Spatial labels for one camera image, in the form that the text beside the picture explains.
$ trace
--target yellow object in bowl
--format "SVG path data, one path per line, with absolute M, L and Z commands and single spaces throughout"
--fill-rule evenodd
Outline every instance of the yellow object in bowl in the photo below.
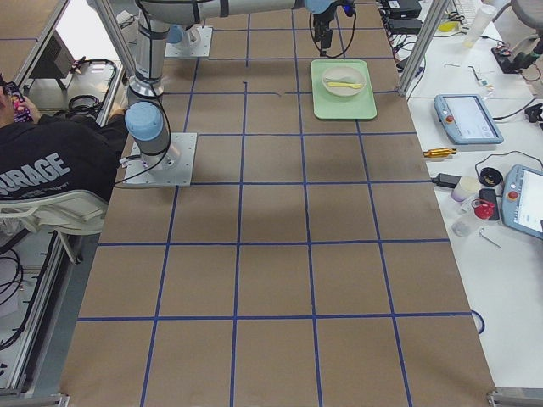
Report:
M 359 71 L 347 65 L 334 66 L 322 73 L 324 88 L 335 96 L 350 97 L 362 92 L 366 78 Z

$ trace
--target black t-shirt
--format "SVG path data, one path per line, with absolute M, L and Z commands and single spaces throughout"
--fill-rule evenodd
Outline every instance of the black t-shirt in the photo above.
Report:
M 49 116 L 0 128 L 0 157 L 0 199 L 83 189 L 109 201 L 119 164 L 96 131 Z

